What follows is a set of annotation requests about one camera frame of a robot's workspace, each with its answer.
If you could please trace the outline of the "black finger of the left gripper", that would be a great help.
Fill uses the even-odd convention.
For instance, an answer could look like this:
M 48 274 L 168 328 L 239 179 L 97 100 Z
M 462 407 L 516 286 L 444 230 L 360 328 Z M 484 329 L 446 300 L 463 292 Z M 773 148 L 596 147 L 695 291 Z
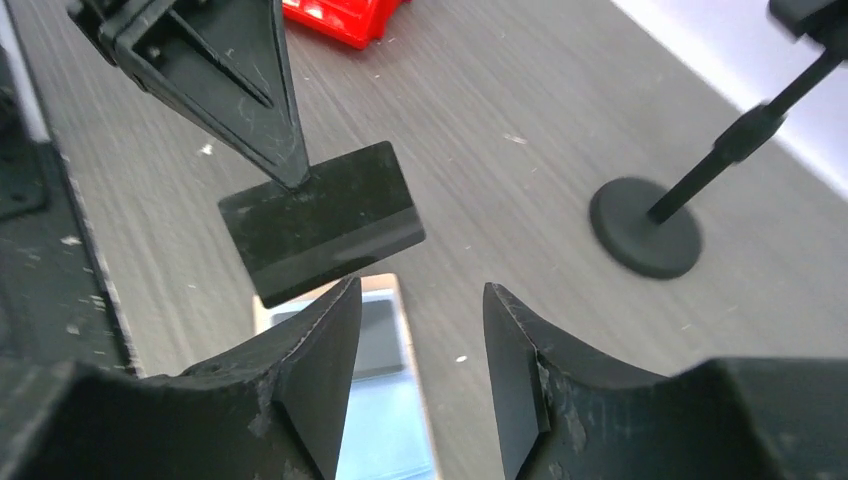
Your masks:
M 72 1 L 67 12 L 143 91 L 278 184 L 308 179 L 281 2 Z

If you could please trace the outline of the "black microphone stand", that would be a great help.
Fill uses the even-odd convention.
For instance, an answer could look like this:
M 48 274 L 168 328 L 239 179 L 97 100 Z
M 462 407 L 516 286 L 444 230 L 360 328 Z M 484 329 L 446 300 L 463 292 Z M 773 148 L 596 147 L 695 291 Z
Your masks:
M 741 115 L 672 188 L 645 178 L 620 177 L 592 197 L 588 216 L 596 239 L 631 271 L 660 280 L 690 271 L 702 252 L 702 234 L 687 202 L 770 140 L 790 108 L 846 62 L 846 2 L 771 1 L 768 13 L 795 39 L 808 37 L 819 44 L 819 58 L 774 99 Z

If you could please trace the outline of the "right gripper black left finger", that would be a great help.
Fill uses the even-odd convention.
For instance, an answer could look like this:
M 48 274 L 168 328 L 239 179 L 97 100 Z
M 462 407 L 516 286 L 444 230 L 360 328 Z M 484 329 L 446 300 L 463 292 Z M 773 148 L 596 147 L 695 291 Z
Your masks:
M 5 479 L 332 479 L 361 282 L 177 376 L 1 362 Z

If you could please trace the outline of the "beige card holder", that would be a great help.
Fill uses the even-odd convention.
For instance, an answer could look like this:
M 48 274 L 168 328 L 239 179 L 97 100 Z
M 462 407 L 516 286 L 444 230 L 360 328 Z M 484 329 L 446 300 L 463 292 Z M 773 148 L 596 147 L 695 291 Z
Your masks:
M 317 479 L 439 479 L 409 322 L 394 274 L 360 278 L 314 358 L 276 394 Z

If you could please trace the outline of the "red two-compartment bin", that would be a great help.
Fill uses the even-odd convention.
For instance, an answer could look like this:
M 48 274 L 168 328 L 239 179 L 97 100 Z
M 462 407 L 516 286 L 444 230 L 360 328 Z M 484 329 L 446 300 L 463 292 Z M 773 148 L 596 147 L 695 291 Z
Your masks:
M 283 0 L 286 20 L 363 50 L 381 40 L 403 0 Z

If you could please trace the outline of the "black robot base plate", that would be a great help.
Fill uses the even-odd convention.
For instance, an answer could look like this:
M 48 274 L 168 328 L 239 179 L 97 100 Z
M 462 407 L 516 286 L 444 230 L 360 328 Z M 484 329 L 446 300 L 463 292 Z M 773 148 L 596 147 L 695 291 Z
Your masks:
M 138 372 L 65 160 L 28 133 L 1 53 L 1 354 Z

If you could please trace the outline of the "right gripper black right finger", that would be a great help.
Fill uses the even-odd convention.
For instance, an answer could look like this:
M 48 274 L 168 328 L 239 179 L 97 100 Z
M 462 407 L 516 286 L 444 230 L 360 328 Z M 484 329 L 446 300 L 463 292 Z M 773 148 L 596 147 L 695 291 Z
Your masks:
M 722 357 L 664 377 L 489 283 L 483 321 L 508 479 L 843 479 L 847 363 Z

